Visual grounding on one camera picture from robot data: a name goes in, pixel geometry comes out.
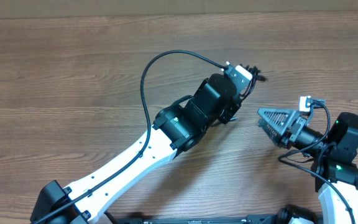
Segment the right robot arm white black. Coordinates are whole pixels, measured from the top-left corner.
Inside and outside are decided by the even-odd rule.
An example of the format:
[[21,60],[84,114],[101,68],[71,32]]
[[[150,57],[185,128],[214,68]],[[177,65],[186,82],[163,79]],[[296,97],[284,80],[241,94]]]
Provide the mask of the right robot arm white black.
[[324,133],[309,128],[315,103],[305,110],[259,108],[259,127],[288,152],[278,161],[310,174],[323,210],[323,223],[358,223],[358,115],[342,112],[327,120]]

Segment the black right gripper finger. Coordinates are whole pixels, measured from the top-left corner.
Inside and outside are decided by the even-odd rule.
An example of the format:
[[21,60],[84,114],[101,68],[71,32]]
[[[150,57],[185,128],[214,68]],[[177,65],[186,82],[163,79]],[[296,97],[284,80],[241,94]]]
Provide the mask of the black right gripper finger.
[[294,110],[283,108],[259,108],[257,112],[262,121],[276,127],[281,127],[287,124],[294,114]]
[[270,140],[276,145],[279,146],[281,139],[282,139],[282,135],[277,132],[276,130],[273,129],[273,127],[271,125],[269,125],[266,121],[264,121],[263,119],[260,119],[258,121],[258,127],[262,128],[264,130],[264,132],[266,133],[266,135],[270,138]]

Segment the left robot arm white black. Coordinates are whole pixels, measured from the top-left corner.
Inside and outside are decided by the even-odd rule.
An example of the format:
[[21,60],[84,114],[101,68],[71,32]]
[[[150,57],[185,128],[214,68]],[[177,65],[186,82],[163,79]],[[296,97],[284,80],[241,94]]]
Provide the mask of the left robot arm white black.
[[47,184],[39,193],[31,223],[97,223],[140,179],[197,145],[215,121],[227,123],[251,79],[237,73],[211,75],[194,95],[160,111],[133,145],[98,170],[66,187],[55,180]]

